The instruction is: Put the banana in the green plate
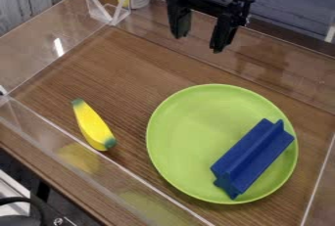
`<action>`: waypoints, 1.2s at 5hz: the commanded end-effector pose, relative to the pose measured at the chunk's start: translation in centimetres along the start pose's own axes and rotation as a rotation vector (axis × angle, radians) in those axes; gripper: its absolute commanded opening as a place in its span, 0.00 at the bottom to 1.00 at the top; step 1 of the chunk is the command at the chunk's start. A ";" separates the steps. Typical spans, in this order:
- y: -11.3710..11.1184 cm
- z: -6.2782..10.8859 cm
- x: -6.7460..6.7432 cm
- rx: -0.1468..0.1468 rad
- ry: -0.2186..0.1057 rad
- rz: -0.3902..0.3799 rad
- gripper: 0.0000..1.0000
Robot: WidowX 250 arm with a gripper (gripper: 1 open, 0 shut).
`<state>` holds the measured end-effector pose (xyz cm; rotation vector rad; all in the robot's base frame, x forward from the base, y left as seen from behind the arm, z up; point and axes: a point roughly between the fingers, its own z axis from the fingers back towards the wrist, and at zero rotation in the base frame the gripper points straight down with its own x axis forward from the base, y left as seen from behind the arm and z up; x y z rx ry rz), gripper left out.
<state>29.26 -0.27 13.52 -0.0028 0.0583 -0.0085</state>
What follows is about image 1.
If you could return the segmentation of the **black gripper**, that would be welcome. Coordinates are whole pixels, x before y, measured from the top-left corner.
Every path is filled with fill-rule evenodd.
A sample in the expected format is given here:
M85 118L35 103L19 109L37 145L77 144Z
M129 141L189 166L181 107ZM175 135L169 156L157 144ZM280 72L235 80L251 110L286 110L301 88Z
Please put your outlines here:
M213 28L209 48L213 53L221 53L232 43L239 25L250 22L251 7L255 0L192 0L193 9L219 16ZM167 0L168 18L173 36L180 39L187 37L192 27L192 10L183 0Z

